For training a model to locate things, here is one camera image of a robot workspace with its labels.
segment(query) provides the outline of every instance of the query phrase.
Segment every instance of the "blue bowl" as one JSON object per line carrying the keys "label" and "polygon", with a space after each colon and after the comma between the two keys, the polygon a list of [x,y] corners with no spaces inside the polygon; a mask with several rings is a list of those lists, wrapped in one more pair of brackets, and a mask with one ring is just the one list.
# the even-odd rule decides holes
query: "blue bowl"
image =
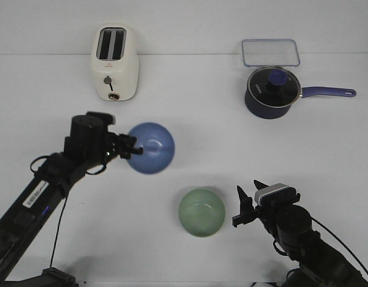
{"label": "blue bowl", "polygon": [[143,154],[133,154],[128,160],[134,170],[153,174],[162,171],[171,163],[174,141],[165,127],[156,123],[143,123],[134,127],[128,134],[137,138],[135,148],[143,148]]}

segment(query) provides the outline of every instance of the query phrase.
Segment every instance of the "green bowl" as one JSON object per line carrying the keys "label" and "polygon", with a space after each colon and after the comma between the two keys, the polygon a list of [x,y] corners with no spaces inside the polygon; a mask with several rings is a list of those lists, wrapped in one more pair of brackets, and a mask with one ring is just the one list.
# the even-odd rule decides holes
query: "green bowl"
{"label": "green bowl", "polygon": [[179,219],[186,231],[207,237],[217,232],[225,219],[225,207],[212,191],[199,188],[187,193],[179,205]]}

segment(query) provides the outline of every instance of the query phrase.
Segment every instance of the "black cable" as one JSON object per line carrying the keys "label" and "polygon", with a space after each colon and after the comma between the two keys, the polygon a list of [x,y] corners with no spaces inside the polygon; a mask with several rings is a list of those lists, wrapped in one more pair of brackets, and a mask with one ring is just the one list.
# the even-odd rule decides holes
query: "black cable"
{"label": "black cable", "polygon": [[286,274],[286,280],[289,279],[290,274],[292,274],[294,271],[297,271],[297,270],[299,270],[299,268],[289,270],[289,272]]}
{"label": "black cable", "polygon": [[284,251],[281,251],[280,248],[277,247],[276,243],[277,243],[277,241],[274,240],[273,241],[273,246],[274,246],[274,249],[277,251],[277,253],[282,255],[282,256],[287,256],[287,253],[284,252]]}
{"label": "black cable", "polygon": [[366,272],[366,274],[368,275],[368,270],[366,269],[366,267],[362,264],[362,262],[358,259],[358,257],[353,253],[353,251],[351,251],[350,248],[347,247],[346,244],[341,239],[338,238],[337,235],[335,235],[332,231],[330,231],[326,226],[324,226],[322,223],[320,223],[315,218],[312,217],[311,219],[315,223],[317,223],[319,226],[321,226],[323,229],[325,229],[328,233],[330,233],[330,235],[333,236],[340,244],[342,244],[342,246],[351,254],[352,257],[354,257],[354,259],[359,263],[359,265],[361,265],[364,272]]}
{"label": "black cable", "polygon": [[[257,282],[254,282],[254,283],[252,283],[252,285],[250,285],[250,287],[256,286],[256,284],[257,284]],[[278,285],[276,283],[266,282],[265,284],[269,284],[271,286],[278,287]]]}
{"label": "black cable", "polygon": [[59,216],[59,221],[58,221],[58,226],[57,226],[57,234],[55,235],[53,253],[51,254],[51,259],[50,259],[50,268],[53,266],[53,260],[54,260],[54,255],[55,255],[55,249],[57,247],[60,223],[62,221],[62,215],[63,215],[63,212],[65,211],[65,207],[66,207],[68,197],[69,197],[69,194],[67,193],[66,198],[65,198],[65,202],[63,203],[62,211],[60,212],[60,216]]}
{"label": "black cable", "polygon": [[36,170],[33,170],[33,165],[38,161],[38,160],[45,160],[48,159],[50,156],[49,155],[42,155],[41,157],[37,157],[36,159],[34,159],[31,164],[30,164],[30,170],[33,173],[36,173]]}
{"label": "black cable", "polygon": [[104,172],[106,169],[107,169],[107,165],[106,165],[106,164],[104,164],[104,165],[102,166],[102,169],[98,170],[97,172],[93,172],[93,173],[91,173],[91,172],[86,172],[86,174],[88,174],[88,175],[98,175],[99,173]]}

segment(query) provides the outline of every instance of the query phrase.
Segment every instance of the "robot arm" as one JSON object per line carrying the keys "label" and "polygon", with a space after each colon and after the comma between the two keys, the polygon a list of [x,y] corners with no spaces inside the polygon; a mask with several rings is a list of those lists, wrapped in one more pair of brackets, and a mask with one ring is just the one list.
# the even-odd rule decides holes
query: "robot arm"
{"label": "robot arm", "polygon": [[0,285],[73,185],[93,167],[120,155],[141,154],[136,138],[108,132],[115,119],[88,112],[73,117],[63,152],[46,157],[34,178],[0,219]]}
{"label": "robot arm", "polygon": [[258,189],[254,197],[257,206],[253,207],[253,199],[238,187],[240,214],[233,217],[232,223],[237,227],[259,218],[273,236],[276,250],[299,262],[300,269],[282,287],[368,287],[361,273],[312,230],[309,212],[294,204],[300,199],[294,188],[254,183]]}

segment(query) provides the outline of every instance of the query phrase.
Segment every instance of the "glass lid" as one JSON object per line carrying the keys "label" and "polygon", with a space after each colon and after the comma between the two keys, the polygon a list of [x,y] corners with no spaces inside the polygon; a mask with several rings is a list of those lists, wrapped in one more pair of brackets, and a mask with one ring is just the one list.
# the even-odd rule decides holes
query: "glass lid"
{"label": "glass lid", "polygon": [[245,39],[242,49],[247,67],[297,67],[300,64],[297,45],[292,39]]}

